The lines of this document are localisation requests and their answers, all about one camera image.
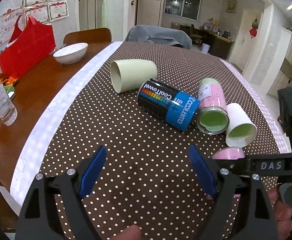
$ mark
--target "blue gripper pad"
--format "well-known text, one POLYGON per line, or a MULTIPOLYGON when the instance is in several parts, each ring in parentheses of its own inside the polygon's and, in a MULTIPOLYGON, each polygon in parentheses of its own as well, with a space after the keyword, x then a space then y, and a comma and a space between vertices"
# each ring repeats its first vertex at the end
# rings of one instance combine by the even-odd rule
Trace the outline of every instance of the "blue gripper pad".
POLYGON ((206 194, 215 199, 217 197, 216 182, 207 167, 205 160, 201 157, 194 145, 189 147, 188 155, 202 189, 206 194))
POLYGON ((101 172, 104 163, 106 161, 107 152, 105 147, 101 147, 99 151, 96 153, 94 159, 88 166, 85 173, 82 175, 80 183, 79 183, 79 192, 78 195, 83 199, 87 195, 90 195, 95 182, 101 172))

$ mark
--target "white trash bin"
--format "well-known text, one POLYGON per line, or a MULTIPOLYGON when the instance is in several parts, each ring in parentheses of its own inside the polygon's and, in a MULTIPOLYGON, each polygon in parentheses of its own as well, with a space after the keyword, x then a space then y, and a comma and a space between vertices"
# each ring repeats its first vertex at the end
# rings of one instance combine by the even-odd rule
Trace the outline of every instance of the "white trash bin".
POLYGON ((203 54, 207 54, 208 51, 209 51, 209 49, 210 49, 210 46, 208 44, 205 44, 205 43, 202 44, 202 46, 201 46, 201 52, 203 54))

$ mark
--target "brown tablecloth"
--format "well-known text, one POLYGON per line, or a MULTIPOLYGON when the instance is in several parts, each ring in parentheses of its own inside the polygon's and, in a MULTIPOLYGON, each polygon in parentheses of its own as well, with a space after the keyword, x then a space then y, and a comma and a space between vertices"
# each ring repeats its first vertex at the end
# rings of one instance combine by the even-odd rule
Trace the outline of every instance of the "brown tablecloth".
MULTIPOLYGON (((278 154, 273 135, 259 108, 228 68, 209 55, 145 43, 124 42, 91 79, 68 109, 48 148, 41 171, 55 176, 104 145, 105 169, 85 198, 86 211, 103 239, 126 226, 142 227, 142 239, 193 239, 210 212, 212 200, 204 195, 192 170, 187 152, 191 144, 207 156, 223 149, 225 135, 201 133, 193 122, 185 133, 144 112, 137 91, 116 94, 109 68, 113 60, 140 58, 158 67, 158 79, 192 96, 203 78, 217 79, 227 103, 237 102, 258 128, 246 154, 278 154)), ((274 178, 264 178, 275 185, 274 178)), ((62 198, 56 197, 61 222, 72 238, 62 198)), ((238 200, 234 199, 225 236, 231 231, 238 200)))

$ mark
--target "window frame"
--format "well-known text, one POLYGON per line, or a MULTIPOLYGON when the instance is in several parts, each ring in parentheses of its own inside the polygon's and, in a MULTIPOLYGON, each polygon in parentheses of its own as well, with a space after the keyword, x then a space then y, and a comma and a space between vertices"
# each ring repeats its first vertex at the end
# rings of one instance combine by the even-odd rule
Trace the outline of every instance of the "window frame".
POLYGON ((169 15, 169 16, 171 16, 171 17, 178 17, 178 18, 182 18, 182 19, 189 20, 189 21, 197 22, 198 19, 199 19, 199 13, 200 13, 200 8, 201 8, 201 2, 202 2, 202 0, 199 1, 199 7, 198 7, 197 19, 196 19, 196 20, 191 19, 191 18, 187 18, 187 17, 183 17, 183 16, 182 16, 182 15, 183 15, 183 12, 184 12, 185 0, 183 0, 183 4, 182 4, 182 6, 181 6, 181 13, 180 13, 180 15, 169 14, 169 13, 166 13, 165 10, 164 10, 164 14, 169 15))

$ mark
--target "white bowl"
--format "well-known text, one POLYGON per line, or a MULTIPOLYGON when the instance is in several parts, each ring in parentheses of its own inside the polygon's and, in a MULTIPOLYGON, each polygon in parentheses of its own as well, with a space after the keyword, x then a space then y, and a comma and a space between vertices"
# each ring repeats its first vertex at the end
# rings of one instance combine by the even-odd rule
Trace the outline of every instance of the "white bowl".
POLYGON ((53 57, 61 64, 72 64, 84 57, 87 47, 88 44, 84 42, 68 45, 56 51, 53 57))

